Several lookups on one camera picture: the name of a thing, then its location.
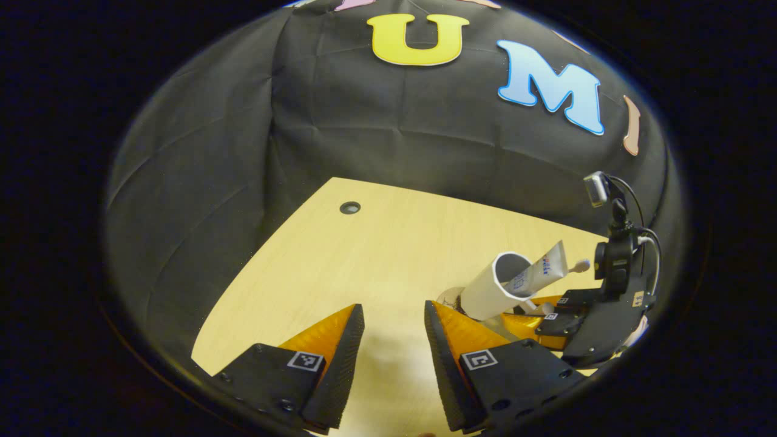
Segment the white cup with wooden handle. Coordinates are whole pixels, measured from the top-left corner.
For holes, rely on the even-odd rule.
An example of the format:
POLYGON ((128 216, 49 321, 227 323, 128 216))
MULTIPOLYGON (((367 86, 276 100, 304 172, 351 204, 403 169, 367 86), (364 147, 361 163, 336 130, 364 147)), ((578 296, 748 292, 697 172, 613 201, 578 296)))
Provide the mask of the white cup with wooden handle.
POLYGON ((474 320, 489 320, 515 307, 530 314, 537 309, 531 299, 515 296, 502 285, 530 266, 530 260, 517 252, 500 252, 461 292, 459 307, 474 320))

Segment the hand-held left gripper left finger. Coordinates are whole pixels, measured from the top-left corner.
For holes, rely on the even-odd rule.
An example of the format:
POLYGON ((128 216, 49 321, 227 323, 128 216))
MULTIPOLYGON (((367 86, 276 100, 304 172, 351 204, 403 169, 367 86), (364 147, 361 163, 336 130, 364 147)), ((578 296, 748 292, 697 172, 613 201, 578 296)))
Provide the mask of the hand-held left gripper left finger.
POLYGON ((341 425, 364 328, 363 307, 348 305, 279 346, 249 346, 212 381, 251 410, 326 435, 341 425))

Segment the white toothpaste tube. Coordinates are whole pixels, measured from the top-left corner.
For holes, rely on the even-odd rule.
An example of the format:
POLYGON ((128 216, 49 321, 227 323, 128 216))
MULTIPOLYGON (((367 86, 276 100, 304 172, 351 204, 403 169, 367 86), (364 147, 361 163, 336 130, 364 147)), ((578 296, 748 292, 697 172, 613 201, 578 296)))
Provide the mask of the white toothpaste tube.
POLYGON ((517 299, 529 299, 568 273, 565 246, 560 240, 533 265, 503 283, 503 288, 517 299))

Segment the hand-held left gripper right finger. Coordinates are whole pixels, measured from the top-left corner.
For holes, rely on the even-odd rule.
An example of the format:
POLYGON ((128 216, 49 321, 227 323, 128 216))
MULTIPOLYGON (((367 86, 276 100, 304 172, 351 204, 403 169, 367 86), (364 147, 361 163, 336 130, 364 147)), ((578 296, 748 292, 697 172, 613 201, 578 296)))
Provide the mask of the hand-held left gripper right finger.
POLYGON ((585 381, 536 340, 509 341, 438 302, 425 301, 424 324, 453 432, 515 435, 585 381))

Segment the light wooden desktop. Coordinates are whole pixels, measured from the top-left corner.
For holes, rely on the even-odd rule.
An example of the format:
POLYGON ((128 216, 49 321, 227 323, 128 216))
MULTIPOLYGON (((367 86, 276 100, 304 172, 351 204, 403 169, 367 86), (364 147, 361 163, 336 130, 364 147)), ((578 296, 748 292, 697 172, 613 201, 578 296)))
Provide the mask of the light wooden desktop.
POLYGON ((332 178, 270 236, 203 322, 191 357, 214 375, 250 345, 278 346, 360 304, 365 329, 341 426, 328 437, 464 437, 447 425, 424 304, 500 252, 531 262, 563 241, 591 259, 604 236, 452 197, 332 178), (344 202, 361 210, 344 215, 344 202))

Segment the round cork coaster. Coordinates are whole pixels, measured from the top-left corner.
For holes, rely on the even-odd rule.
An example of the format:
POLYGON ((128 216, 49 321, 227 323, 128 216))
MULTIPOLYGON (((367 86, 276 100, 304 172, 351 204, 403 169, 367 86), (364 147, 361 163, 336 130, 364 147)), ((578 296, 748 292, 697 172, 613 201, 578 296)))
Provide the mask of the round cork coaster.
POLYGON ((449 290, 445 290, 443 293, 439 294, 435 302, 466 315, 466 311, 461 307, 461 294, 463 291, 463 286, 449 288, 449 290))

